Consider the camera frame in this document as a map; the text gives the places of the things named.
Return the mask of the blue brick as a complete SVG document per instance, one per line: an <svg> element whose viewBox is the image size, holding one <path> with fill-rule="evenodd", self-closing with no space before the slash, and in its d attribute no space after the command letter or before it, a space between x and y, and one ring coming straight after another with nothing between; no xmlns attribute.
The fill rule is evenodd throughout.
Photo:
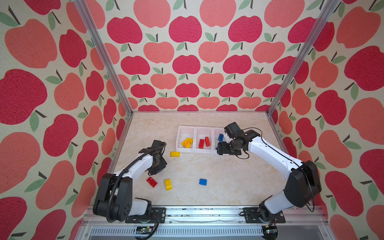
<svg viewBox="0 0 384 240"><path fill-rule="evenodd" d="M223 140L224 140L224 135L223 134L219 134L219 137L218 137L219 143L222 143Z"/></svg>
<svg viewBox="0 0 384 240"><path fill-rule="evenodd" d="M207 185L207 180L206 179L199 179L199 185L206 186Z"/></svg>

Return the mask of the yellow curved brick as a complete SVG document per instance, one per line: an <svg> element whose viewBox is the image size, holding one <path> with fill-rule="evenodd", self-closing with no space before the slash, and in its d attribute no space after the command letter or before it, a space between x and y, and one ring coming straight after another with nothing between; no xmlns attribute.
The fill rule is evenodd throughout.
<svg viewBox="0 0 384 240"><path fill-rule="evenodd" d="M171 153L170 153L170 157L180 157L180 152L176 152L176 151L172 151Z"/></svg>
<svg viewBox="0 0 384 240"><path fill-rule="evenodd" d="M165 183L166 191L170 191L173 189L171 179L166 179L164 183Z"/></svg>

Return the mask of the red long brick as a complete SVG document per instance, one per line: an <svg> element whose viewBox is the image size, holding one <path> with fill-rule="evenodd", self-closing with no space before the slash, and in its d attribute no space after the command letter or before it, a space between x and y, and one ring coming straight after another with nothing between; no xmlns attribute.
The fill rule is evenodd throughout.
<svg viewBox="0 0 384 240"><path fill-rule="evenodd" d="M210 147L211 146L211 142L210 142L209 137L205 137L205 144L206 144L206 147Z"/></svg>

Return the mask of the yellow round printed brick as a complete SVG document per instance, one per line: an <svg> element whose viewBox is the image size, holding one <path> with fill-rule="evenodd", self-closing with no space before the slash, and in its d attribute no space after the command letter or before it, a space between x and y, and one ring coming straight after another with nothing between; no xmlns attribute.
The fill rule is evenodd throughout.
<svg viewBox="0 0 384 240"><path fill-rule="evenodd" d="M191 147L191 144L188 143L186 140L184 140L184 141L181 143L181 145L182 145L183 148L187 148L187 149L189 149L189 148Z"/></svg>

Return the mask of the white bin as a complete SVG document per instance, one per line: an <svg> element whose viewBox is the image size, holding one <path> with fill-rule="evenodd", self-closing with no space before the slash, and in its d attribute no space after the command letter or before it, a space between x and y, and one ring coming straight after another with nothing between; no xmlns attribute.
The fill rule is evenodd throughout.
<svg viewBox="0 0 384 240"><path fill-rule="evenodd" d="M220 142L219 141L220 135L223 135L222 142L226 143L227 142L227 136L225 134L224 128L213 128L213 137L212 137L213 154L217 154L217 146L218 146L218 143Z"/></svg>
<svg viewBox="0 0 384 240"><path fill-rule="evenodd" d="M194 150L198 154L214 153L214 129L209 127L195 127Z"/></svg>
<svg viewBox="0 0 384 240"><path fill-rule="evenodd" d="M196 127L179 126L176 139L176 151L180 153L194 153L196 151L195 133Z"/></svg>

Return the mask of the yellow square brick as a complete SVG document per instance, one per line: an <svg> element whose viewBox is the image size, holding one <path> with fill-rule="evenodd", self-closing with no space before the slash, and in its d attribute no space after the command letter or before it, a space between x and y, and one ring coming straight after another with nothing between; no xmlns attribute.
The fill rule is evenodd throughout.
<svg viewBox="0 0 384 240"><path fill-rule="evenodd" d="M186 138L186 141L187 141L188 143L190 143L191 145L193 144L193 139L192 139L192 138Z"/></svg>

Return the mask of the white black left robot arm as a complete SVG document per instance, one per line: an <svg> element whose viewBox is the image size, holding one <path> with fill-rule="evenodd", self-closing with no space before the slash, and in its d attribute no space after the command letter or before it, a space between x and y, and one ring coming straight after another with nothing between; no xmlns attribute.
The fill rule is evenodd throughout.
<svg viewBox="0 0 384 240"><path fill-rule="evenodd" d="M133 197L134 182L145 172L153 176L166 168L163 157L166 143L154 140L151 147L139 151L135 160L113 174L102 176L93 205L93 214L107 222L123 222L129 217L151 219L152 202Z"/></svg>

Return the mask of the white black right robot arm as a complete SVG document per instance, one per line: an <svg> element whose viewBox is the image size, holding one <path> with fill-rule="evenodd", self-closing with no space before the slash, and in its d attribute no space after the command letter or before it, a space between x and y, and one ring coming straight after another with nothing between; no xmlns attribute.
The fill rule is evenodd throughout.
<svg viewBox="0 0 384 240"><path fill-rule="evenodd" d="M239 156L240 152L253 153L277 169L287 180L285 188L259 204L264 221L270 216L292 208L302 208L322 191L318 167L315 163L303 162L279 150L265 140L261 133L242 129L224 130L226 141L218 143L219 155Z"/></svg>

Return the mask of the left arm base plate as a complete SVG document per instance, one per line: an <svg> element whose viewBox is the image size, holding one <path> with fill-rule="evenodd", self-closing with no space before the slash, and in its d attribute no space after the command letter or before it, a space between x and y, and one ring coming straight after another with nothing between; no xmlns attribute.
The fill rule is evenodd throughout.
<svg viewBox="0 0 384 240"><path fill-rule="evenodd" d="M160 224L165 223L166 208L152 208L149 216L129 216L125 223L127 224L154 224L156 220Z"/></svg>

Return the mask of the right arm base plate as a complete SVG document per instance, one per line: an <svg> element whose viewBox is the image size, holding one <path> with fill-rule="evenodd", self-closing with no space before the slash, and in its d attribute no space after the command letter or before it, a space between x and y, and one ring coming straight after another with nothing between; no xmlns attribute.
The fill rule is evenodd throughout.
<svg viewBox="0 0 384 240"><path fill-rule="evenodd" d="M286 219L282 211L277 214L271 214L263 208L243 208L239 213L244 217L247 224L284 224Z"/></svg>

